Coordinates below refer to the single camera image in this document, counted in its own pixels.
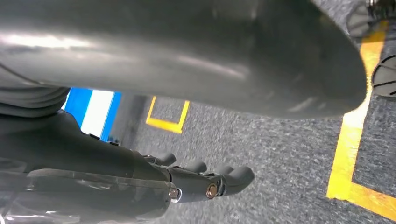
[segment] white panel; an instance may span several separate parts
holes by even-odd
[[[64,110],[64,108],[66,107],[66,103],[67,103],[67,100],[69,99],[69,95],[70,95],[70,92],[67,94],[67,96],[66,96],[66,101],[65,101],[65,103],[63,104],[63,106],[61,107],[62,110]]]
[[[114,92],[110,91],[94,90],[92,92],[91,100],[81,125],[82,132],[100,137],[113,95]]]

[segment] yellow tape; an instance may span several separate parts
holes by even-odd
[[[167,130],[170,132],[181,134],[183,132],[184,120],[187,116],[187,111],[188,111],[190,102],[189,101],[184,102],[184,106],[183,106],[182,114],[180,116],[179,123],[173,123],[173,122],[169,122],[166,120],[152,118],[151,113],[153,112],[155,102],[156,102],[156,97],[153,97],[153,100],[151,101],[150,109],[148,111],[146,124],[157,127],[157,128],[161,128],[161,129],[164,129],[164,130]]]
[[[385,35],[385,32],[377,32],[366,38],[361,45],[360,53],[369,81],[368,91],[364,103],[358,109],[345,114],[343,117],[326,196],[348,200],[396,221],[396,198],[352,182],[363,124],[372,92],[371,76],[380,61]]]

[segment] curved metal surface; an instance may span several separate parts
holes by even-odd
[[[1,158],[2,224],[142,224],[160,218],[171,202],[172,183],[40,169],[9,168]]]
[[[0,63],[41,84],[134,90],[281,118],[366,94],[359,53],[307,0],[0,0]]]

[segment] metal bolt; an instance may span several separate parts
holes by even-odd
[[[206,196],[209,199],[213,199],[217,194],[217,186],[214,183],[209,184],[208,188],[206,189]]]
[[[175,188],[170,189],[169,191],[169,196],[171,198],[177,198],[177,195],[179,194],[179,191]]]

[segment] blue and white wall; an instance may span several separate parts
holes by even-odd
[[[62,109],[71,113],[81,131],[107,141],[121,100],[121,93],[72,88]]]

